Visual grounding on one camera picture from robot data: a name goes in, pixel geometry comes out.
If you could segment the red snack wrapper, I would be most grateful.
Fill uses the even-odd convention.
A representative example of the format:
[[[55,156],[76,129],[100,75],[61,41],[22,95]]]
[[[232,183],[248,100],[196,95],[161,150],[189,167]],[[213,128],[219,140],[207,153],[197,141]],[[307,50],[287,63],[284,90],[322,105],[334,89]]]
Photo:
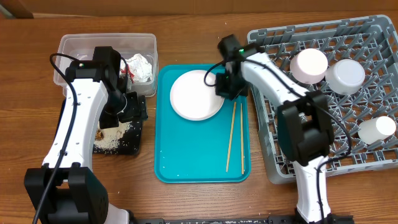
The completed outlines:
[[[120,68],[120,77],[126,78],[126,75],[128,75],[129,82],[134,83],[134,74],[130,71],[130,69],[127,69],[126,67]]]

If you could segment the grey-green bowl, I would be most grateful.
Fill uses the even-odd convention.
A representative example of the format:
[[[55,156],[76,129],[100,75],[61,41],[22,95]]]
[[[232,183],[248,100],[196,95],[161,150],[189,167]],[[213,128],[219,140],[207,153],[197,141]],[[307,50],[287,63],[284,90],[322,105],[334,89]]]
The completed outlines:
[[[328,87],[340,95],[352,95],[359,91],[365,79],[362,65],[351,59],[343,59],[326,70]]]

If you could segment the brown food scrap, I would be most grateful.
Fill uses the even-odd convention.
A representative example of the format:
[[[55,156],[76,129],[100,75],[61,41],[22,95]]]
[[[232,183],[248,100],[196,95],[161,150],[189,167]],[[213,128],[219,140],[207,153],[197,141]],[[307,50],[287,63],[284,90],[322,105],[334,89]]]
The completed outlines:
[[[95,141],[100,141],[100,140],[102,140],[103,138],[104,138],[104,136],[103,136],[102,131],[101,131],[100,129],[98,129],[98,130],[96,131],[96,134],[95,134]]]

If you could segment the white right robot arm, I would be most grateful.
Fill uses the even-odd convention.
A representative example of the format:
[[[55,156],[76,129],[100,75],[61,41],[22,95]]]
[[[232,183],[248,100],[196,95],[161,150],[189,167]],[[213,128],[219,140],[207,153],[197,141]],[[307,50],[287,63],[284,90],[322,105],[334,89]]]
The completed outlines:
[[[294,163],[300,223],[329,223],[326,181],[322,172],[334,140],[325,95],[293,82],[256,44],[221,41],[218,50],[224,73],[216,76],[215,93],[233,100],[253,85],[277,110],[278,144]]]

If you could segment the large pink plate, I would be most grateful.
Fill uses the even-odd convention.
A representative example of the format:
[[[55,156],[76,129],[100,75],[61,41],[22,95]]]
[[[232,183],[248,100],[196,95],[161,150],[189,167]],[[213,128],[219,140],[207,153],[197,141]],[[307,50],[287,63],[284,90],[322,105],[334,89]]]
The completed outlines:
[[[182,118],[203,121],[215,115],[222,107],[224,98],[216,95],[215,75],[206,70],[191,70],[178,77],[170,90],[170,104]]]

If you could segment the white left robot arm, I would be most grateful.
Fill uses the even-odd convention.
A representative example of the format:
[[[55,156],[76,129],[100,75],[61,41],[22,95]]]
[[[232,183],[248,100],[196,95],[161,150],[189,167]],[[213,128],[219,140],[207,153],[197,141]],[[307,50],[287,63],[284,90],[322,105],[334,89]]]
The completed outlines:
[[[60,72],[67,95],[53,140],[42,166],[30,168],[24,186],[35,208],[33,223],[134,223],[131,211],[111,205],[108,192],[92,171],[98,129],[130,124],[133,146],[141,140],[147,119],[144,96],[120,85],[122,60],[73,59]]]

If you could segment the wooden chopstick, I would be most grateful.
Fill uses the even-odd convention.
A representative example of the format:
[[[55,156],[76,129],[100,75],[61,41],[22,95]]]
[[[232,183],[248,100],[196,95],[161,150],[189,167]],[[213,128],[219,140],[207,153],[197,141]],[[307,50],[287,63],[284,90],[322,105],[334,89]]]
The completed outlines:
[[[241,137],[241,174],[244,174],[244,130],[243,130],[243,104],[240,104],[240,137]]]
[[[229,144],[228,144],[228,154],[227,154],[227,161],[226,161],[226,172],[229,171],[229,162],[230,162],[230,157],[231,157],[231,148],[232,148],[232,141],[233,141],[235,114],[236,114],[236,102],[234,102],[234,105],[233,105],[233,113],[232,113],[232,118],[231,118],[231,128],[230,128]]]

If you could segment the pink bowl with rice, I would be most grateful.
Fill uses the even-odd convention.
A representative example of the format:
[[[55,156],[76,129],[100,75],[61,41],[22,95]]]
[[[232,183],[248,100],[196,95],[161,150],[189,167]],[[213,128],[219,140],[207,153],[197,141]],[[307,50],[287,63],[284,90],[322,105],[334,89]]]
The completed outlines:
[[[293,77],[304,84],[316,84],[322,81],[327,68],[327,57],[317,49],[305,49],[290,62]]]

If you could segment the white cup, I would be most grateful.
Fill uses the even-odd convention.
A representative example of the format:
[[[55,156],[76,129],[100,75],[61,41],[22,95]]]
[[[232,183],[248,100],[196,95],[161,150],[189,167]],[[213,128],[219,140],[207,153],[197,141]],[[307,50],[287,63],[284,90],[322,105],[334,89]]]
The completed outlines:
[[[358,136],[365,144],[373,144],[392,136],[396,131],[396,122],[388,116],[380,116],[362,122]]]

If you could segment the white paper napkin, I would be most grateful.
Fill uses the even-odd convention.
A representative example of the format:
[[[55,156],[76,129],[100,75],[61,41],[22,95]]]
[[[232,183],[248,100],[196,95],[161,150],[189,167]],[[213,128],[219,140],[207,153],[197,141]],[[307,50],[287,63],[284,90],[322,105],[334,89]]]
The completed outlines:
[[[128,64],[130,71],[134,74],[134,83],[144,83],[152,80],[152,65],[143,55],[135,54],[125,61],[121,60],[120,68],[126,67],[125,62]]]

